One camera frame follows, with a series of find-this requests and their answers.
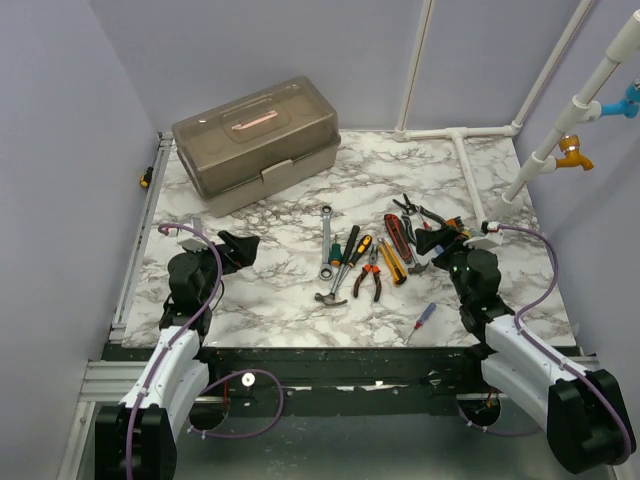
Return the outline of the red black utility knife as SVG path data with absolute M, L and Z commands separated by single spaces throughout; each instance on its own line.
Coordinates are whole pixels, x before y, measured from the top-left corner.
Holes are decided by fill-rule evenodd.
M 416 257 L 413 254 L 412 245 L 404 228 L 403 222 L 395 214 L 384 215 L 385 228 L 401 259 L 407 264 L 415 264 Z

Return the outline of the yellow utility knife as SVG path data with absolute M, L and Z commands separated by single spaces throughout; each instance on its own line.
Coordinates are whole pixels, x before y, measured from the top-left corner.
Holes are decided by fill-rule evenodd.
M 391 246 L 388 244 L 386 240 L 379 238 L 378 249 L 379 249 L 379 252 L 382 254 L 384 261 L 391 272 L 394 285 L 400 286 L 404 284 L 407 280 L 406 272 L 402 267 L 401 263 L 399 262 L 399 260 L 397 259 Z

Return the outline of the beige plastic tool box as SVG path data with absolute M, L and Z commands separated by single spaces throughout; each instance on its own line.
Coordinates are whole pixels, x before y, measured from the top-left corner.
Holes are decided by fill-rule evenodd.
M 335 164 L 337 111 L 298 76 L 172 125 L 196 192 L 220 218 Z

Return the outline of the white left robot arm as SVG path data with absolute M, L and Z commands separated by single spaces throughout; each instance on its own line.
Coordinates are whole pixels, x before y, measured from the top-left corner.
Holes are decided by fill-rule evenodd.
M 95 419 L 97 479 L 171 479 L 177 438 L 198 394 L 214 393 L 220 368 L 201 360 L 214 298 L 222 278 L 254 264 L 260 239 L 219 232 L 211 242 L 195 228 L 181 253 L 167 265 L 169 295 L 159 321 L 159 339 L 131 389 Z

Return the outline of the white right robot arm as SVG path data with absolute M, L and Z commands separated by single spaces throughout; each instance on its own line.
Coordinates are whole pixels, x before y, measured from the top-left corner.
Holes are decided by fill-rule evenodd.
M 523 323 L 530 308 L 514 311 L 500 297 L 494 253 L 472 247 L 451 226 L 419 229 L 416 241 L 420 255 L 441 248 L 432 262 L 449 274 L 462 323 L 479 341 L 480 357 L 460 367 L 462 384 L 506 394 L 536 421 L 558 462 L 573 474 L 625 463 L 637 445 L 617 379 L 571 360 Z

